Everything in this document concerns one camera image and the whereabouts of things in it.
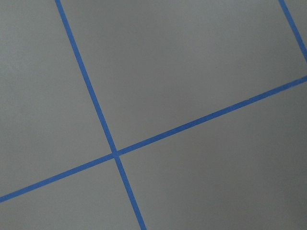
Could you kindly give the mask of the brown paper table mat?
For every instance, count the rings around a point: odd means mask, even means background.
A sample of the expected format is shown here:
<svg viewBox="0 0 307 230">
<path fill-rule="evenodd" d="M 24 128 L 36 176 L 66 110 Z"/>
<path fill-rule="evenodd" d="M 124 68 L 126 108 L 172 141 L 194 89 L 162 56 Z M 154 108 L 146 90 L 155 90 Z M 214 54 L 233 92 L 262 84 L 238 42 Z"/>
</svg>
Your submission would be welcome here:
<svg viewBox="0 0 307 230">
<path fill-rule="evenodd" d="M 118 150 L 307 74 L 276 0 L 64 0 Z M 0 194 L 111 153 L 53 0 L 0 3 Z M 305 83 L 120 157 L 149 230 L 304 230 Z M 138 230 L 114 160 L 0 205 L 3 230 Z"/>
</svg>

